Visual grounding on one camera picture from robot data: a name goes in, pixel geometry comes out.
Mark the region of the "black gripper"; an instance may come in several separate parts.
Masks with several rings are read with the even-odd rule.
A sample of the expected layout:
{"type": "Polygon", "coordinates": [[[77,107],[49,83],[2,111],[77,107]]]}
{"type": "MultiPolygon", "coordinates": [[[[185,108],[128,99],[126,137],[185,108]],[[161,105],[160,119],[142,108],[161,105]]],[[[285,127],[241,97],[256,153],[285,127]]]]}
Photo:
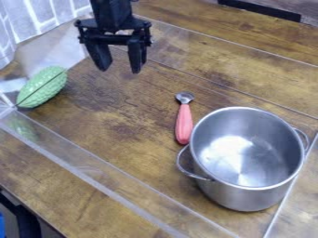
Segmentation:
{"type": "MultiPolygon", "coordinates": [[[[137,38],[129,41],[132,69],[133,73],[140,73],[148,61],[148,46],[152,46],[152,23],[133,15],[132,0],[90,0],[90,3],[94,17],[75,22],[79,29],[79,42],[85,43],[89,31],[94,33],[117,33],[121,30],[142,32],[146,44],[137,38]]],[[[89,42],[86,47],[95,65],[106,72],[114,62],[109,45],[101,42],[89,42]]]]}

